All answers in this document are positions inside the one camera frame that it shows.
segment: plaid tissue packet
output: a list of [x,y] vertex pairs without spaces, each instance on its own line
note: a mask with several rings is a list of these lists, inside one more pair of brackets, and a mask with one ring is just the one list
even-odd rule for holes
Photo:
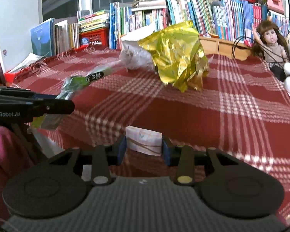
[[127,148],[153,156],[162,152],[162,133],[134,126],[126,127]]

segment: black label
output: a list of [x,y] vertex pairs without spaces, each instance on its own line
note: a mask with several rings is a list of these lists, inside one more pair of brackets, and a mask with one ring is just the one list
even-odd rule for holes
[[104,75],[103,72],[99,71],[99,72],[96,72],[96,73],[89,74],[86,77],[86,79],[87,79],[88,83],[91,83],[92,81],[95,81],[95,80],[103,78],[103,75]]

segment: pink clothing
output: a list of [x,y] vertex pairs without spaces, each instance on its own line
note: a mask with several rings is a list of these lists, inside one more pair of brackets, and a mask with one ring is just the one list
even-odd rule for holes
[[7,219],[9,216],[2,199],[2,190],[8,179],[32,165],[18,137],[9,129],[0,126],[0,218]]

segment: red plaid blanket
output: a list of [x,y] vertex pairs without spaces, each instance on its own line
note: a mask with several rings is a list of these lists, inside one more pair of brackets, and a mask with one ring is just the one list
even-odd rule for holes
[[[47,61],[15,84],[58,94],[67,76],[85,75],[118,58],[119,51],[90,47]],[[112,143],[133,125],[162,132],[195,149],[217,147],[280,180],[285,188],[281,214],[290,214],[290,97],[260,59],[231,60],[214,55],[204,90],[179,92],[158,76],[122,70],[94,82],[74,99],[76,110],[56,131],[41,130],[62,148]],[[112,170],[124,176],[174,175],[159,157],[128,151]],[[199,170],[197,178],[202,178]]]

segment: gold foil wrapper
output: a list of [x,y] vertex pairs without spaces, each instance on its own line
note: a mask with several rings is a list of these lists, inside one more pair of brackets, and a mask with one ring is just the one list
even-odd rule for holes
[[209,72],[199,33],[192,21],[171,25],[138,41],[149,51],[161,81],[181,92],[188,86],[202,90],[203,77]]

